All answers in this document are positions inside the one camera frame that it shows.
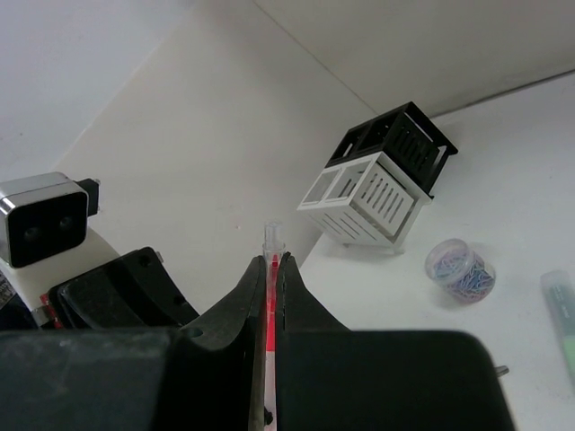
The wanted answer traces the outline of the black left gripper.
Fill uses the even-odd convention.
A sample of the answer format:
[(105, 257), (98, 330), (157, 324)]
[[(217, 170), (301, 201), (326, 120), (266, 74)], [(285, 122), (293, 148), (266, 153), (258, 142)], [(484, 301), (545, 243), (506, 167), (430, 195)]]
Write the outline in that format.
[(150, 247), (51, 287), (40, 309), (46, 322), (37, 322), (9, 282), (1, 282), (2, 331), (181, 327), (199, 317)]

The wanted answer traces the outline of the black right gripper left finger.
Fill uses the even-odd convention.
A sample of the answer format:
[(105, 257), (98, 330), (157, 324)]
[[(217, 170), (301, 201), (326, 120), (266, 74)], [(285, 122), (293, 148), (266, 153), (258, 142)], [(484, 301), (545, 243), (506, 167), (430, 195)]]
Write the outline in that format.
[(252, 430), (263, 420), (265, 260), (182, 330), (194, 347), (190, 413), (195, 430)]

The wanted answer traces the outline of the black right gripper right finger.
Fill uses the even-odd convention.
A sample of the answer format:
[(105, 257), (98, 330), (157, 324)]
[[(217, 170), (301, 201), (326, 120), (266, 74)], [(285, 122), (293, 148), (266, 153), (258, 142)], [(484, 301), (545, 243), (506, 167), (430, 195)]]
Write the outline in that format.
[(320, 422), (312, 408), (335, 376), (323, 349), (349, 329), (307, 289), (291, 253), (280, 261), (275, 293), (277, 429), (303, 430)]

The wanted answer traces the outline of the red pen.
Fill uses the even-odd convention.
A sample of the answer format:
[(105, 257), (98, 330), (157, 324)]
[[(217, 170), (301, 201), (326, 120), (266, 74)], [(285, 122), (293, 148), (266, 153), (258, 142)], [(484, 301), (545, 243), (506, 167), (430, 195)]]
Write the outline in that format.
[(277, 430), (275, 311), (279, 266), (286, 246), (283, 224), (269, 221), (264, 226), (263, 257), (266, 262), (266, 342), (264, 362), (264, 430)]

